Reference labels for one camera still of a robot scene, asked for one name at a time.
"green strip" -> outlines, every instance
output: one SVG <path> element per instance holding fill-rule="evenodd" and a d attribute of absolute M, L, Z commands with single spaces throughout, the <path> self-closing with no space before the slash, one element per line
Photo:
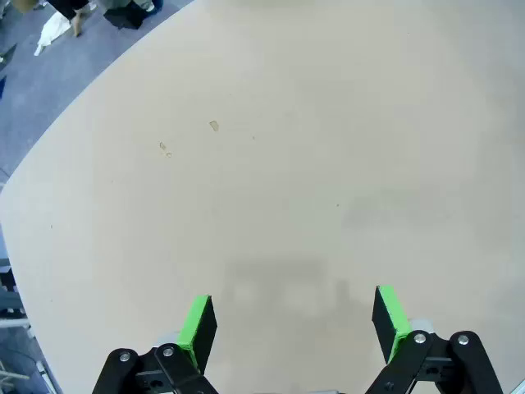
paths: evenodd
<path fill-rule="evenodd" d="M 395 330 L 392 350 L 390 351 L 390 357 L 388 359 L 388 362 L 390 363 L 399 349 L 399 344 L 411 333 L 412 328 L 410 327 L 409 319 L 407 318 L 407 315 L 404 314 L 403 307 L 395 294 L 394 287 L 379 286 L 379 292 L 381 293 L 386 310 L 390 315 L 390 321 Z"/>
<path fill-rule="evenodd" d="M 199 369 L 199 367 L 194 352 L 194 339 L 209 298 L 209 295 L 198 295 L 195 297 L 194 302 L 189 309 L 188 316 L 186 316 L 179 337 L 177 338 L 177 345 L 188 351 L 191 362 L 197 369 Z"/>

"white table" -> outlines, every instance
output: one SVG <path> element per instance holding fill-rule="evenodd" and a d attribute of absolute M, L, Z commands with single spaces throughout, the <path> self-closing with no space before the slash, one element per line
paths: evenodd
<path fill-rule="evenodd" d="M 383 365 L 380 283 L 443 337 L 478 332 L 513 388 L 525 149 L 507 15 L 197 0 L 120 57 L 0 195 L 65 392 L 179 329 L 203 293 L 219 392 L 364 392 Z"/>

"silver screw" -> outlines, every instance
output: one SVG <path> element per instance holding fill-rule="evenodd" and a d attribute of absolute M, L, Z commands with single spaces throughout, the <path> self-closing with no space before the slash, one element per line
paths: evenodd
<path fill-rule="evenodd" d="M 427 337 L 425 337 L 425 334 L 416 334 L 413 339 L 416 341 L 416 343 L 423 343 L 427 340 Z"/>
<path fill-rule="evenodd" d="M 466 335 L 460 335 L 458 337 L 458 342 L 460 345 L 467 345 L 468 344 L 468 337 Z"/>
<path fill-rule="evenodd" d="M 164 357 L 170 357 L 171 355 L 173 355 L 173 348 L 167 347 L 162 351 L 162 354 L 164 355 Z"/>
<path fill-rule="evenodd" d="M 121 357 L 119 357 L 123 363 L 125 363 L 127 360 L 130 359 L 130 353 L 125 351 L 124 353 L 121 353 Z"/>

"black bag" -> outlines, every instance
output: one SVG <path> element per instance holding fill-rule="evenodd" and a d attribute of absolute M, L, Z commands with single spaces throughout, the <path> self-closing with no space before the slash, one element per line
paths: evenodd
<path fill-rule="evenodd" d="M 135 2 L 130 2 L 125 7 L 107 10 L 104 17 L 117 29 L 126 27 L 127 29 L 137 30 L 148 13 L 140 8 Z"/>

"black pants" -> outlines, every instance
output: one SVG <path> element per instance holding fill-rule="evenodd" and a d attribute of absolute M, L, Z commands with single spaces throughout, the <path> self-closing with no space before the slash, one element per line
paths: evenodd
<path fill-rule="evenodd" d="M 75 10 L 79 10 L 88 4 L 88 0 L 49 0 L 49 2 L 69 20 L 75 17 Z"/>

